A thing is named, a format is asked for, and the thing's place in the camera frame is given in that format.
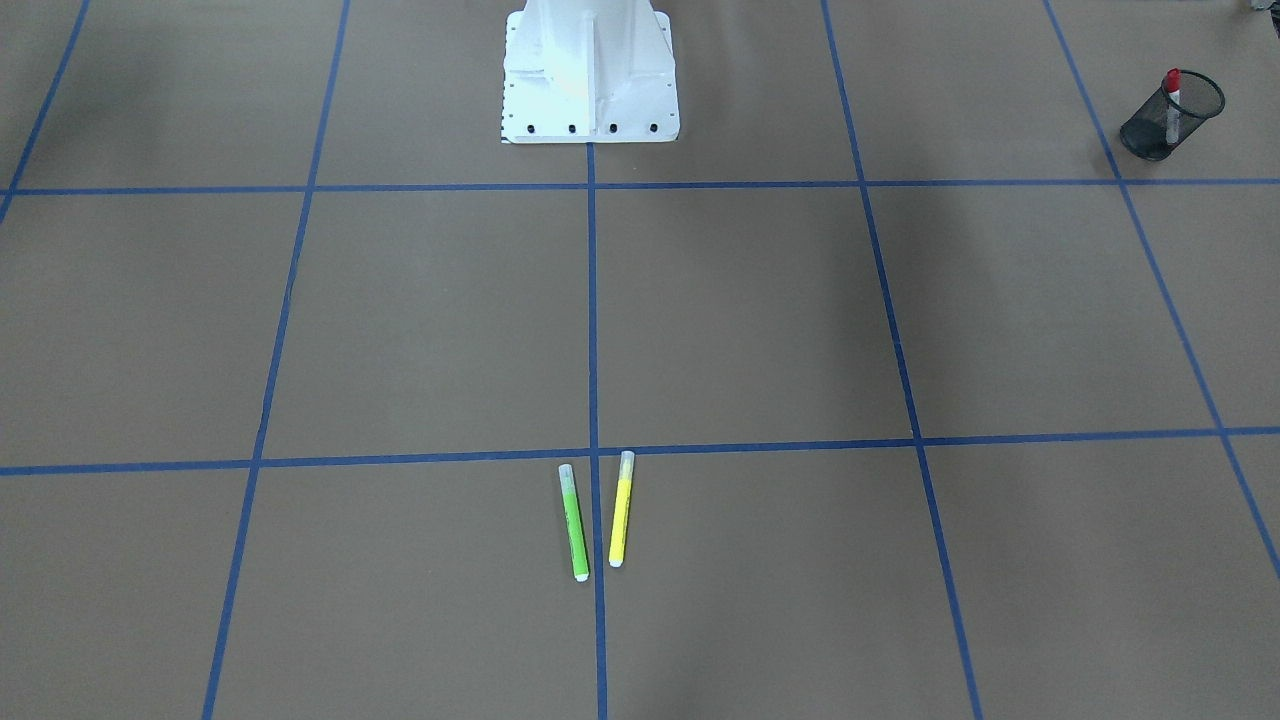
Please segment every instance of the grid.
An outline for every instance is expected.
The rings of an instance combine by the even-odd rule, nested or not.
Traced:
[[[319,466],[352,466],[352,465],[393,465],[393,464],[430,464],[430,462],[471,462],[471,461],[503,461],[503,460],[531,460],[531,459],[558,459],[577,457],[590,462],[590,492],[591,492],[591,543],[594,551],[594,592],[595,592],[595,637],[596,637],[596,698],[598,715],[603,720],[608,716],[608,669],[605,656],[605,630],[607,630],[607,603],[604,592],[604,552],[602,533],[602,489],[600,489],[600,459],[618,455],[623,448],[604,446],[600,443],[599,433],[599,387],[598,387],[598,279],[596,279],[596,197],[599,192],[611,191],[645,191],[645,190],[749,190],[749,188],[856,188],[861,200],[867,218],[868,232],[876,260],[876,270],[879,281],[879,290],[883,299],[884,314],[888,322],[891,340],[893,342],[895,359],[897,363],[901,382],[902,398],[910,423],[910,437],[873,438],[847,441],[799,441],[799,442],[744,442],[744,443],[704,443],[704,445],[652,445],[640,447],[627,447],[637,455],[707,455],[707,454],[741,454],[741,452],[803,452],[819,450],[867,450],[867,448],[913,448],[919,465],[920,480],[924,496],[928,502],[928,511],[933,527],[934,541],[940,571],[943,577],[947,601],[951,611],[951,620],[955,629],[955,641],[959,655],[964,665],[964,675],[968,687],[972,714],[975,719],[983,717],[983,707],[978,682],[974,675],[973,662],[969,656],[968,641],[961,611],[961,598],[956,589],[951,571],[951,562],[947,551],[943,520],[938,510],[933,489],[933,480],[929,470],[928,448],[948,446],[982,446],[982,445],[1018,445],[1018,443],[1073,443],[1073,442],[1112,442],[1126,439],[1165,439],[1165,438],[1217,438],[1221,443],[1225,457],[1239,484],[1256,529],[1258,538],[1270,556],[1271,565],[1280,578],[1280,555],[1277,555],[1275,542],[1262,518],[1258,503],[1254,500],[1249,482],[1236,459],[1233,447],[1233,438],[1251,436],[1280,436],[1280,425],[1263,427],[1231,427],[1224,423],[1213,395],[1201,369],[1197,354],[1192,346],[1187,329],[1179,315],[1172,293],[1170,292],[1156,252],[1147,238],[1143,220],[1130,196],[1130,187],[1135,186],[1275,186],[1280,184],[1280,177],[1262,178],[1126,178],[1116,161],[1115,155],[1107,142],[1106,131],[1100,120],[1098,113],[1085,87],[1084,79],[1071,47],[1059,22],[1051,0],[1042,0],[1046,20],[1061,46],[1062,58],[1074,79],[1098,141],[1106,155],[1111,178],[1098,179],[870,179],[863,168],[861,151],[855,126],[855,102],[850,101],[846,91],[842,65],[840,61],[840,49],[836,40],[831,9],[828,0],[819,0],[822,15],[826,24],[827,44],[836,77],[836,87],[840,104],[844,111],[844,120],[849,136],[850,152],[856,173],[855,179],[812,179],[812,181],[735,181],[735,182],[600,182],[596,179],[595,147],[588,145],[586,152],[586,178],[584,182],[561,183],[438,183],[438,184],[323,184],[317,182],[320,160],[325,143],[330,106],[334,87],[339,77],[342,64],[343,40],[347,29],[352,3],[343,0],[340,17],[338,20],[337,37],[334,38],[332,60],[329,65],[328,81],[320,117],[315,132],[315,143],[311,154],[310,172],[306,184],[266,184],[266,186],[207,186],[207,187],[72,187],[72,188],[38,188],[23,187],[22,179],[27,164],[31,159],[41,129],[54,104],[59,85],[67,70],[68,63],[74,53],[77,40],[84,26],[86,15],[90,10],[91,0],[82,0],[76,22],[70,29],[65,50],[63,51],[58,69],[40,106],[35,124],[23,147],[22,155],[5,190],[0,191],[0,223],[4,222],[10,205],[15,197],[23,196],[76,196],[76,195],[101,195],[101,196],[137,196],[137,195],[233,195],[233,193],[291,193],[302,199],[302,209],[297,222],[297,232],[293,242],[293,251],[289,261],[289,270],[285,281],[284,296],[280,301],[279,319],[276,324],[274,348],[262,392],[262,413],[257,427],[253,451],[250,457],[230,459],[193,459],[186,461],[156,461],[156,462],[102,462],[102,464],[65,464],[65,465],[13,465],[0,466],[0,477],[40,477],[63,474],[109,474],[109,473],[137,473],[137,471],[165,471],[165,470],[247,470],[247,483],[243,496],[243,505],[239,515],[236,534],[236,546],[230,559],[230,570],[227,580],[227,592],[223,602],[223,611],[218,625],[218,639],[212,650],[207,691],[204,702],[202,716],[209,720],[214,716],[215,701],[218,697],[219,678],[221,673],[223,655],[228,633],[233,621],[233,609],[237,594],[237,583],[241,561],[244,553],[246,539],[251,524],[253,498],[257,486],[259,473],[270,468],[319,468]],[[1066,187],[1066,186],[1102,186],[1114,187],[1121,195],[1133,231],[1142,246],[1152,277],[1160,290],[1161,299],[1167,309],[1169,318],[1176,331],[1178,338],[1185,352],[1185,357],[1196,377],[1204,406],[1212,419],[1212,427],[1207,428],[1179,428],[1179,429],[1151,429],[1151,430],[1121,430],[1121,432],[1075,432],[1075,433],[1028,433],[1028,434],[988,434],[988,436],[927,436],[920,429],[916,413],[915,398],[911,388],[911,379],[906,356],[902,348],[902,340],[899,332],[893,295],[891,291],[891,278],[886,270],[884,259],[881,251],[879,237],[876,225],[874,208],[872,202],[872,188],[878,187]],[[265,455],[265,442],[268,427],[271,416],[273,400],[275,397],[276,378],[280,359],[287,341],[292,291],[298,273],[298,261],[302,255],[303,243],[307,236],[307,222],[310,218],[312,200],[316,193],[366,193],[366,192],[472,192],[472,191],[559,191],[585,193],[588,215],[588,287],[589,287],[589,434],[588,447],[559,447],[539,450],[494,450],[477,452],[434,452],[434,454],[392,454],[392,455],[358,455],[358,456],[291,456],[269,457]]]

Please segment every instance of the red marker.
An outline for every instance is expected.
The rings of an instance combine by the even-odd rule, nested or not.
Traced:
[[[1165,115],[1165,143],[1178,145],[1178,136],[1181,133],[1181,113],[1175,105],[1183,96],[1183,72],[1178,68],[1165,74],[1165,92],[1169,94],[1170,105]]]

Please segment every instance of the white metal bracket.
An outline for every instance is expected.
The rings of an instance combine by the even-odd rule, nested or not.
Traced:
[[[671,19],[649,0],[527,0],[507,18],[503,142],[669,142]]]

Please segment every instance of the white mounting plate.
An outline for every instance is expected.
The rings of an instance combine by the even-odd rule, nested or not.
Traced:
[[[652,8],[643,3],[645,8]],[[594,17],[577,33],[579,53],[570,49],[580,63],[571,63],[568,70],[577,70],[576,83],[558,82],[549,67],[553,61],[536,54],[530,56],[529,46],[513,46],[526,12],[512,13],[507,18],[507,58],[503,64],[506,82],[502,102],[502,141],[511,143],[585,143],[585,142],[671,142],[680,135],[680,104],[676,95],[675,55],[671,41],[671,18],[653,12],[654,22],[637,18],[634,36],[622,46],[602,47],[593,31]],[[649,31],[660,32],[666,58],[664,72],[626,72],[630,58],[654,50],[653,38],[637,37]],[[541,33],[544,38],[548,33]],[[515,69],[522,65],[524,69]],[[622,68],[605,76],[604,67]],[[566,72],[561,65],[559,70]]]

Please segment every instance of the black mesh cup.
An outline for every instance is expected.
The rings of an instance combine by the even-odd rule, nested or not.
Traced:
[[[1142,108],[1120,126],[1120,142],[1143,160],[1164,160],[1187,136],[1196,132],[1204,120],[1217,117],[1225,106],[1226,96],[1216,82],[1199,73],[1181,70],[1178,102],[1174,102],[1161,82],[1160,88]]]

